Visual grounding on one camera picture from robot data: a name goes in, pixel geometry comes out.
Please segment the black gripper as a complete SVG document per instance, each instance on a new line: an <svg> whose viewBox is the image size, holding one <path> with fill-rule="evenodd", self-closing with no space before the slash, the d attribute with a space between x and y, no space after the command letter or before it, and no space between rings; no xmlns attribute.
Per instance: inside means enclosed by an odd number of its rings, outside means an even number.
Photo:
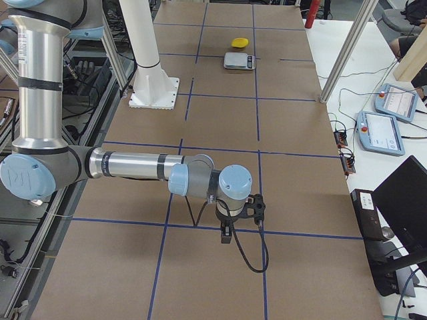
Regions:
<svg viewBox="0 0 427 320"><path fill-rule="evenodd" d="M220 221L221 244L230 244L232 240L232 216L225 202L216 203L216 217Z"/></svg>

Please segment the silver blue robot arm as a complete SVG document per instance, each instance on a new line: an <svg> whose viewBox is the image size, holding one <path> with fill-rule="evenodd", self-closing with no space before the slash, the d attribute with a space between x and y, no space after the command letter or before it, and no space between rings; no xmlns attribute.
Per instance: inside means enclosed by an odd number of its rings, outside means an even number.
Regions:
<svg viewBox="0 0 427 320"><path fill-rule="evenodd" d="M216 204L221 240L236 238L252 176L241 165L222 170L206 155L119 153L70 146L62 137L63 41L71 31L103 35L100 1L9 1L18 30L20 134L1 162L1 181L12 194L42 199L74 182L98 177L167 181L169 191Z"/></svg>

